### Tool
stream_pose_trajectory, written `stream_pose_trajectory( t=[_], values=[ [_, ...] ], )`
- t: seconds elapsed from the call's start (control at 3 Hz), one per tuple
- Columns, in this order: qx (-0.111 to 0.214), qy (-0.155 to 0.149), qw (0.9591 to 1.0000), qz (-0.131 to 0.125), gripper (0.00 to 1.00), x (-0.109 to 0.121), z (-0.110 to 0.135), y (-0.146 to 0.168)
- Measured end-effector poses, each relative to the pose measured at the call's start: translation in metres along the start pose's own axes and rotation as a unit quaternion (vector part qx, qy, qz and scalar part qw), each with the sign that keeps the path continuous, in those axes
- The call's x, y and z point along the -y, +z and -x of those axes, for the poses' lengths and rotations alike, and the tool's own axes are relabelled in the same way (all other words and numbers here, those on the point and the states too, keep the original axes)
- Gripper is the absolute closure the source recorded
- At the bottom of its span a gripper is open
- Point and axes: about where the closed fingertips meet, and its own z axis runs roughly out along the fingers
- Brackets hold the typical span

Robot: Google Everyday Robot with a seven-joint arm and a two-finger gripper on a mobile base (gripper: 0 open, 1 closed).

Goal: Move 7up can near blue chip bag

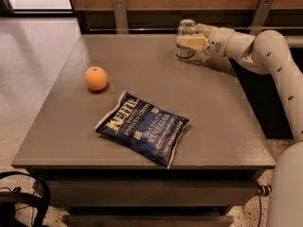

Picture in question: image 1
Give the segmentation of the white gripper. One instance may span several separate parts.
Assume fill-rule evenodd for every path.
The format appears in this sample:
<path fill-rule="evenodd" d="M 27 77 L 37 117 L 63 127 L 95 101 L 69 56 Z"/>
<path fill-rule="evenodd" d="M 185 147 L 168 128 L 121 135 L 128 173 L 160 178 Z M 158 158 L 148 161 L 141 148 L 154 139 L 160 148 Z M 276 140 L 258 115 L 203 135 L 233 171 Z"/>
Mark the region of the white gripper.
<path fill-rule="evenodd" d="M 176 42 L 197 51 L 207 51 L 211 55 L 224 57 L 228 42 L 235 30 L 225 27 L 217 28 L 205 24 L 197 24 L 196 31 L 200 35 L 178 36 Z"/>

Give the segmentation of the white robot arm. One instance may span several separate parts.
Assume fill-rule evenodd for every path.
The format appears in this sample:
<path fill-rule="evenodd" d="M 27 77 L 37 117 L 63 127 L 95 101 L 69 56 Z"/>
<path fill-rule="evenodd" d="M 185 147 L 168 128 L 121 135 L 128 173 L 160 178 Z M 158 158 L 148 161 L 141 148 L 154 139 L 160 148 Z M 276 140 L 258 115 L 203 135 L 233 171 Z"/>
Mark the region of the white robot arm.
<path fill-rule="evenodd" d="M 303 74 L 287 40 L 275 30 L 253 35 L 183 20 L 176 56 L 186 60 L 198 53 L 228 58 L 253 73 L 271 76 L 278 96 L 274 115 L 284 117 L 294 143 L 277 159 L 266 227 L 303 227 Z"/>

